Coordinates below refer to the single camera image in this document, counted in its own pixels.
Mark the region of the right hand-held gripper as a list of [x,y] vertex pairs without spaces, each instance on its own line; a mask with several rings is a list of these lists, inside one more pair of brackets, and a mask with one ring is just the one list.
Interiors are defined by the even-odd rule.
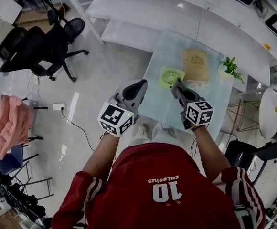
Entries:
[[212,121],[214,109],[206,102],[199,101],[200,96],[183,83],[175,83],[171,93],[183,106],[181,121],[184,129],[208,125]]

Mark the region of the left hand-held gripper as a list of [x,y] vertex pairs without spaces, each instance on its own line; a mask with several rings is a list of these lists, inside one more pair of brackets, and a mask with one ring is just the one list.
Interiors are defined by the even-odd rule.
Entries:
[[100,110],[97,120],[101,128],[114,137],[121,137],[138,119],[138,107],[147,87],[145,79],[122,83],[117,88],[116,95],[104,102]]

